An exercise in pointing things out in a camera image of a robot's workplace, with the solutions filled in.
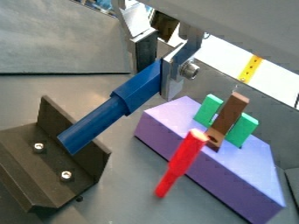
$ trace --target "bolt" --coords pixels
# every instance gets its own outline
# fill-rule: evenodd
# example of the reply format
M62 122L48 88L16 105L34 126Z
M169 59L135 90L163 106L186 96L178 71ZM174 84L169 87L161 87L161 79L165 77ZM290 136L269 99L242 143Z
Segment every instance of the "bolt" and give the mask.
M36 143L34 145L32 150L34 150L35 153L43 153L43 151L44 151L43 143Z
M199 72L201 68L191 61L185 62L181 69L181 75L185 78L194 80Z
M78 201L78 202L82 202L82 201L83 201L83 197L79 196L79 197L76 198L76 201Z
M72 174L71 174L71 171L63 171L60 173L60 181L63 182L68 182L72 180Z

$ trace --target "gray metal panel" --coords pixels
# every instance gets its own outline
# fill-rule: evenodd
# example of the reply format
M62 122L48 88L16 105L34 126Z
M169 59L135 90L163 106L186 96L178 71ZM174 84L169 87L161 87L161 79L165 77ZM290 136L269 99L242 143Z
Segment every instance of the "gray metal panel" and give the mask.
M70 0L0 1L0 73L130 73L115 18Z
M43 95L48 95L70 115L80 119L107 100L111 90L129 77L131 75L0 76L0 130L36 122ZM202 79L186 83L189 83L191 97L203 99L211 92L207 83L207 87L201 85ZM223 89L234 87L230 81L223 81L223 85L219 83L218 90L213 89L213 92L226 94ZM113 155L102 179L98 185L85 192L83 201L72 201L55 215L42 214L36 217L24 213L0 185L2 223L20 224L39 223L39 221L51 224L247 223L186 177L178 181L166 199L154 196L155 185L165 174L167 163L134 137L134 131L143 110L163 102L162 97L157 95L130 117L123 117L98 137L98 140L113 150ZM298 212L285 173L278 170L287 209L270 223L294 224L299 221Z
M139 0L299 74L297 0Z

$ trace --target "black angle bracket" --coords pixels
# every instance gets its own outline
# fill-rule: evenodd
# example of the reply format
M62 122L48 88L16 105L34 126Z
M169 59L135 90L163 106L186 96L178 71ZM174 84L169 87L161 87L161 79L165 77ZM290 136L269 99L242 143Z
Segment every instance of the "black angle bracket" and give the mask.
M0 180L26 212L60 208L99 182L111 152L94 140L68 153L56 136L74 123L44 96L38 123L0 131Z

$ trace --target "metal surface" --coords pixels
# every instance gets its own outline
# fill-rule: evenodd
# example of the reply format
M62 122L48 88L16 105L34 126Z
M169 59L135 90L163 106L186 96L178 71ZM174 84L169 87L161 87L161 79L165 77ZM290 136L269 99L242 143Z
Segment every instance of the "metal surface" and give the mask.
M193 64L190 61L186 61L182 65L181 76L183 76L189 80L194 80L199 72L201 67Z
M2 74L130 73L115 18L70 0L0 2Z
M170 101L183 89L183 77L181 71L186 63L193 62L193 55L202 47L202 38L205 32L182 23L181 25L182 38L187 40L186 43L177 46L177 48L163 57L162 67L162 97Z
M155 62L158 32L151 27L146 6L142 3L127 0L113 0L111 3L126 33L133 73L137 74Z
M202 102L206 95L214 93L226 99L231 89L239 84L238 91L251 100L247 112L253 112L253 116L261 121L255 135L271 140L275 163L285 168L298 166L298 112L209 66L199 66L203 74L194 81L186 81L179 96L189 95ZM42 95L50 95L79 120L109 99L111 90L130 77L131 75L2 76L2 130L36 121ZM157 95L130 117L123 117L98 137L114 153L99 183L82 194L85 200L72 201L56 214L44 213L36 216L24 213L0 185L2 223L247 223L186 177L178 181L166 199L161 200L154 196L155 185L165 174L167 162L134 137L134 132L143 110L162 103L165 100ZM278 173L287 208L269 223L295 224L299 221L295 202L285 172L279 168Z
M297 0L139 0L299 74Z

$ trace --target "gray metal table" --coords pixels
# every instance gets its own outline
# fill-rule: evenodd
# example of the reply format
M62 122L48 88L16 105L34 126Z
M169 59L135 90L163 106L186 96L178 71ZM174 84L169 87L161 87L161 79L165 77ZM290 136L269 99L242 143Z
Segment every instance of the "gray metal table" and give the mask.
M226 81L231 81L214 69L206 67L205 71L210 77L218 76L225 85L229 84ZM66 111L80 119L106 101L111 90L129 78L130 75L2 76L2 130L36 121L42 95L48 95ZM205 76L186 83L186 89L193 87L191 97L203 97L203 82ZM223 93L229 89L230 85L222 89ZM167 163L134 137L134 131L143 110L163 102L157 95L130 117L123 117L98 137L113 150L113 156L98 185L82 195L85 200L72 201L55 215L36 216L24 213L0 185L2 223L247 223L187 177L178 181L166 199L161 200L154 196L155 185L165 174ZM270 223L298 223L299 217L286 176L283 171L279 171L287 209Z
M115 18L70 0L0 2L2 74L130 73Z

